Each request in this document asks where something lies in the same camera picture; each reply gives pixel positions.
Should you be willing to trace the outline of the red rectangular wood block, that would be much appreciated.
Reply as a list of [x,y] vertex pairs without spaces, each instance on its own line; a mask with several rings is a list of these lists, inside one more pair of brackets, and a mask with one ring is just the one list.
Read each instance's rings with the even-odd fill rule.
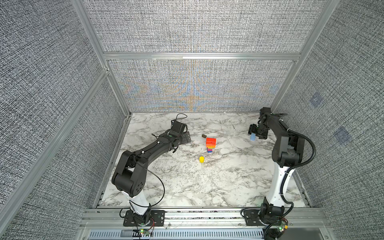
[[217,139],[215,138],[206,138],[206,145],[216,145]]

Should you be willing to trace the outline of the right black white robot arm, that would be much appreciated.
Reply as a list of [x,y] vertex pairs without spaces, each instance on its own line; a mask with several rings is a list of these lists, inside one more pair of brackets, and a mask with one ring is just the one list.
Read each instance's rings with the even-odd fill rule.
[[[251,124],[248,131],[251,140],[266,140],[269,131],[276,137],[272,150],[275,166],[272,185],[259,212],[260,221],[265,225],[279,221],[294,207],[294,203],[287,200],[285,193],[295,168],[303,159],[305,139],[290,130],[284,123],[284,115],[272,113],[271,108],[261,108],[258,123]],[[290,206],[289,211],[285,211],[287,205]]]

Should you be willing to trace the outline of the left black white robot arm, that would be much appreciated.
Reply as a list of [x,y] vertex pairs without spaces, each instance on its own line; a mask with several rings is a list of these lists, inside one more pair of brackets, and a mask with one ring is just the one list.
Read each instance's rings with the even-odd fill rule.
[[135,224],[144,226],[150,223],[153,205],[143,192],[150,164],[161,155],[170,151],[176,152],[180,145],[191,141],[188,131],[181,134],[166,131],[143,149],[122,153],[111,182],[117,190],[127,196],[131,207],[129,214]]

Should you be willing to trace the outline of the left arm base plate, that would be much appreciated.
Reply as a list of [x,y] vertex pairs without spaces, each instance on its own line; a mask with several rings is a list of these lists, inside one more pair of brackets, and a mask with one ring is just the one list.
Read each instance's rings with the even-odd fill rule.
[[151,210],[144,215],[138,215],[132,210],[126,211],[124,216],[124,227],[163,227],[165,221],[165,211]]

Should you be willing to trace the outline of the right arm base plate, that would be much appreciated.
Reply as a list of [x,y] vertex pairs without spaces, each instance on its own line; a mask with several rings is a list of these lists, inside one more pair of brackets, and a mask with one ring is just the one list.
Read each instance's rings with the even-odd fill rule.
[[288,220],[283,218],[283,214],[279,210],[262,211],[260,209],[246,208],[242,209],[240,214],[244,218],[247,226],[267,227],[273,224],[273,226],[283,226],[284,228],[285,225],[288,225]]

